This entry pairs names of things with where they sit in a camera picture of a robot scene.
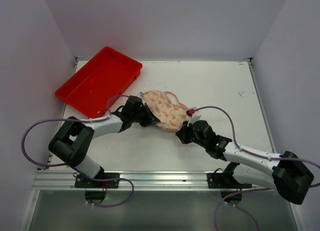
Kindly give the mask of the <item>floral mesh laundry bag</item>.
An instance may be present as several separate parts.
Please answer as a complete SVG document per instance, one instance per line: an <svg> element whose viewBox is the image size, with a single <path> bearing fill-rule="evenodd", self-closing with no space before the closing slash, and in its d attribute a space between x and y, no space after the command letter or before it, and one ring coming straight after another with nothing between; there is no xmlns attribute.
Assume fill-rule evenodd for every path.
<svg viewBox="0 0 320 231"><path fill-rule="evenodd" d="M187 106L179 102L177 96L170 91L150 90L143 93L143 102L152 114L159 119L156 125L164 130L177 132L183 122L189 121Z"/></svg>

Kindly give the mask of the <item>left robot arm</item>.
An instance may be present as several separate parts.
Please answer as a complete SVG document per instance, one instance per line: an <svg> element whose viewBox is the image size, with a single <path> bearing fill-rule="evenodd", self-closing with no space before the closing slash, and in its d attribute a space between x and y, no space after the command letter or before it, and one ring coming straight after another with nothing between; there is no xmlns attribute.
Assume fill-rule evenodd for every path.
<svg viewBox="0 0 320 231"><path fill-rule="evenodd" d="M160 122L140 97L128 96L125 105L107 116L92 120L69 117L50 141L48 149L65 165L86 178L100 181L104 169L87 155L93 139L121 133L135 123L148 127Z"/></svg>

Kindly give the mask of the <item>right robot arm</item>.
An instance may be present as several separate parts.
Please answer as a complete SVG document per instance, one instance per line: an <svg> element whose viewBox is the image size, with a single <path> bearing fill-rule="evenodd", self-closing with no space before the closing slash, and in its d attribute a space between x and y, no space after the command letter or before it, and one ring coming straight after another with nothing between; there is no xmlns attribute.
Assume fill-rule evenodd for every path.
<svg viewBox="0 0 320 231"><path fill-rule="evenodd" d="M312 172L294 153L267 154L256 149L244 152L232 139L216 134L205 120L193 124L185 121L175 135L182 144L195 143L210 157L228 163L223 173L214 178L223 188L264 187L300 205L314 180Z"/></svg>

